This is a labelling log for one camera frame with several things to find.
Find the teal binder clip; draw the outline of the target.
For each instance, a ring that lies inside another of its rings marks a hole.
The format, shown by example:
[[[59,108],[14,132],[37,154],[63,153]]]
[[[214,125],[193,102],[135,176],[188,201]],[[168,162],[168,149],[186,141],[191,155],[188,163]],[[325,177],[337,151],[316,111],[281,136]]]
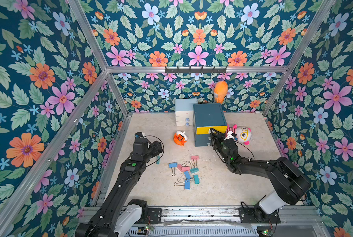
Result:
[[[190,173],[197,173],[199,171],[198,168],[191,168]]]
[[[196,185],[200,184],[200,179],[199,179],[198,175],[194,175],[193,180]]]

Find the blue binder clip bottom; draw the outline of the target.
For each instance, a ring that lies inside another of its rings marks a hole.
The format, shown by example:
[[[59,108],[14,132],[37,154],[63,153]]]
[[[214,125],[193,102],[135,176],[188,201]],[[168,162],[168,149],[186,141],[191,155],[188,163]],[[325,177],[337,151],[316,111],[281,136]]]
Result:
[[[180,181],[180,182],[175,182],[174,186],[181,186],[183,187],[185,190],[189,190],[190,189],[190,180],[186,179],[184,181]]]

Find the yellow top drawer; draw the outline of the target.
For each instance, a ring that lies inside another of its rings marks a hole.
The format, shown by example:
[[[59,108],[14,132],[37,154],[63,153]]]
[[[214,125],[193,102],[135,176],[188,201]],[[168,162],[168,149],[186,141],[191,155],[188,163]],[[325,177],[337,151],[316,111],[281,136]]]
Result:
[[[196,128],[196,135],[204,135],[210,134],[211,131],[215,133],[225,133],[227,130],[227,125],[219,125],[219,126],[203,126]]]

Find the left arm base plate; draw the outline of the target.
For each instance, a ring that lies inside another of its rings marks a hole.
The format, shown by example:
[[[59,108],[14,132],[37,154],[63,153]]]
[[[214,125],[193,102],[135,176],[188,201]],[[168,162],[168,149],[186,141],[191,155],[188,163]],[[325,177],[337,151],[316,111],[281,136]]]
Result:
[[[142,210],[142,215],[135,224],[159,224],[161,223],[162,209],[161,208],[145,208]]]

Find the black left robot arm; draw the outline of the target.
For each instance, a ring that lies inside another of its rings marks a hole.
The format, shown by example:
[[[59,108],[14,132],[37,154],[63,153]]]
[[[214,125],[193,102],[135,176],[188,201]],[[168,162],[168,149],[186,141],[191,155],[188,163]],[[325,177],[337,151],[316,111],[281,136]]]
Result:
[[[143,136],[138,132],[129,157],[121,164],[117,180],[95,215],[87,222],[81,223],[76,231],[76,237],[123,237],[138,221],[148,218],[147,202],[133,199],[125,210],[125,201],[130,192],[140,180],[150,160],[164,154],[164,144],[156,136]]]

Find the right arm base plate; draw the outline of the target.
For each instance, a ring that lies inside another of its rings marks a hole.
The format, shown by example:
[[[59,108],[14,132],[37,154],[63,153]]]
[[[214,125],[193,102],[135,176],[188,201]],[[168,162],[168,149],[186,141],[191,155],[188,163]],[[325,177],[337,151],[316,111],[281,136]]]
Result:
[[[274,211],[272,214],[267,214],[263,212],[262,209],[254,208],[254,207],[240,207],[238,211],[239,211],[239,218],[241,223],[248,223],[248,224],[270,224],[270,223],[280,224],[281,223],[278,211]]]

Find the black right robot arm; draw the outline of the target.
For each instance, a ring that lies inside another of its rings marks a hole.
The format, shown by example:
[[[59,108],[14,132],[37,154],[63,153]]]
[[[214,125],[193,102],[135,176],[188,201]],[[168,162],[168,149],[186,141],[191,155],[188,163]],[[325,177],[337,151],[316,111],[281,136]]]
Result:
[[[250,210],[257,219],[265,219],[285,205],[295,205],[311,187],[309,179],[285,157],[262,161],[239,155],[232,132],[228,134],[210,129],[211,146],[228,170],[238,175],[267,178],[274,191],[262,198]]]

